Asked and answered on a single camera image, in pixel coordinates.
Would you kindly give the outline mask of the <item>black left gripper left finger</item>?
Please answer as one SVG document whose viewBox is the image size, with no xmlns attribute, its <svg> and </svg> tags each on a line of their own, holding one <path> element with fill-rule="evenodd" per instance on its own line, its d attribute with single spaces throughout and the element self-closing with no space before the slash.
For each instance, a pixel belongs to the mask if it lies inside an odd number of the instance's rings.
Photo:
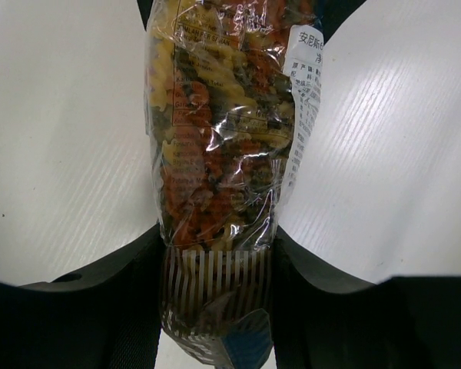
<svg viewBox="0 0 461 369">
<path fill-rule="evenodd" d="M 163 253 L 154 226 L 52 282 L 0 282 L 0 368 L 153 368 Z"/>
</svg>

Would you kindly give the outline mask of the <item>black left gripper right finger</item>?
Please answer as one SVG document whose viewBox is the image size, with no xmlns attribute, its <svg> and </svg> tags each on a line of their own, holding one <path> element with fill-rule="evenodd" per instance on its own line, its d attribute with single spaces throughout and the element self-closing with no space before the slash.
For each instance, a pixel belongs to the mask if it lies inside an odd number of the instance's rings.
<svg viewBox="0 0 461 369">
<path fill-rule="evenodd" d="M 461 277 L 372 284 L 279 236 L 272 280 L 279 368 L 461 368 Z"/>
</svg>

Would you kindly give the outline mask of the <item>tricolour fusilli pasta bag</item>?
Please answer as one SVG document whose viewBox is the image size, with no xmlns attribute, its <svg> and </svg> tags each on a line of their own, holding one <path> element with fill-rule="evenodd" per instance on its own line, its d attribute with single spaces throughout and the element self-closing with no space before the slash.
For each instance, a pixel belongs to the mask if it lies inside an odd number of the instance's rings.
<svg viewBox="0 0 461 369">
<path fill-rule="evenodd" d="M 145 119 L 161 323 L 215 368 L 273 347 L 272 245 L 320 107 L 322 1 L 155 1 Z"/>
</svg>

